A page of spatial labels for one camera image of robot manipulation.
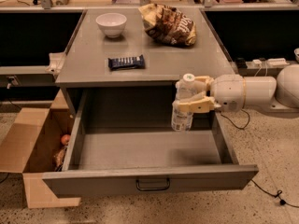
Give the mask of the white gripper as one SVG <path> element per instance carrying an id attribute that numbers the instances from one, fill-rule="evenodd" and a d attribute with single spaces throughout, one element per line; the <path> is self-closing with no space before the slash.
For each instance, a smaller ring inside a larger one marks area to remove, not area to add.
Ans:
<path id="1" fill-rule="evenodd" d="M 191 113 L 208 113 L 218 109 L 223 112 L 239 111 L 245 101 L 245 81 L 240 75 L 210 76 L 184 75 L 176 83 L 177 90 L 190 89 L 196 92 L 209 91 L 210 96 L 196 101 L 179 102 L 178 110 Z"/>

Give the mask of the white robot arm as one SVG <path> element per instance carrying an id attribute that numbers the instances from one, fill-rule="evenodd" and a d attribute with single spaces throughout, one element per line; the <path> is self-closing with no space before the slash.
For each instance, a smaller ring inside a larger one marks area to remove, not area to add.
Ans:
<path id="1" fill-rule="evenodd" d="M 186 74 L 177 83 L 177 92 L 183 87 L 195 94 L 177 97 L 173 107 L 177 111 L 208 113 L 209 111 L 237 112 L 250 106 L 264 114 L 298 115 L 299 82 L 297 64 L 283 68 L 276 77 L 242 77 L 237 74 L 195 77 Z"/>

